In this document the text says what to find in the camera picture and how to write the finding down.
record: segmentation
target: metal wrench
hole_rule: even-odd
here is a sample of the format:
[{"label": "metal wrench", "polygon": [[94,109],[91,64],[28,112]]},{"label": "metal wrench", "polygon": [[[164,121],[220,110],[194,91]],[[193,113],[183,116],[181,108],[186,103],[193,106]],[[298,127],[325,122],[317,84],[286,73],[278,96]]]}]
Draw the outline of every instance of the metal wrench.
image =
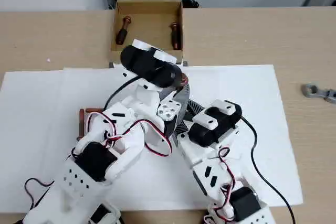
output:
[{"label": "metal wrench", "polygon": [[305,97],[321,97],[327,102],[336,103],[336,90],[334,89],[319,89],[314,83],[308,83],[302,85],[301,90]]}]

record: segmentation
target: cardboard box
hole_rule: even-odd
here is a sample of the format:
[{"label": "cardboard box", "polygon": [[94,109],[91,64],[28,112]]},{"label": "cardboard box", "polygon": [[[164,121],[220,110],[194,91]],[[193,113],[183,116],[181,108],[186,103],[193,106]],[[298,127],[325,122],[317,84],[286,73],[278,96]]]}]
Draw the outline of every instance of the cardboard box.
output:
[{"label": "cardboard box", "polygon": [[[183,23],[182,3],[179,0],[122,0],[117,2],[113,23],[111,61],[120,62],[120,52],[134,39],[146,42],[182,61]],[[123,18],[130,16],[132,23],[123,45],[116,44],[116,36],[123,25]],[[181,28],[181,50],[174,50],[172,45],[171,23],[177,22]]]}]

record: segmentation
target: screw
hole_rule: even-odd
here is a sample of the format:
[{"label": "screw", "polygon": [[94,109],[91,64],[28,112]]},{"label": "screw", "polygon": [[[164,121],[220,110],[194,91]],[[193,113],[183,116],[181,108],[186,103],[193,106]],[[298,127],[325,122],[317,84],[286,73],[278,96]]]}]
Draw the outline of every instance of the screw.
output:
[{"label": "screw", "polygon": [[122,28],[120,29],[120,31],[118,32],[118,35],[115,39],[115,42],[118,44],[118,45],[122,45],[124,44],[125,42],[125,39],[126,39],[126,35],[127,35],[127,28],[128,28],[128,25],[132,23],[132,19],[130,16],[126,16],[124,19],[123,19],[123,25],[122,25]]},{"label": "screw", "polygon": [[128,25],[129,25],[130,23],[132,23],[132,19],[131,19],[130,16],[126,16],[126,17],[123,19],[123,21],[124,21],[124,24],[122,25],[122,28],[123,28],[123,29],[127,29]]},{"label": "screw", "polygon": [[179,31],[178,31],[178,24],[177,22],[173,22],[170,27],[172,28],[172,44],[174,50],[179,50]]}]

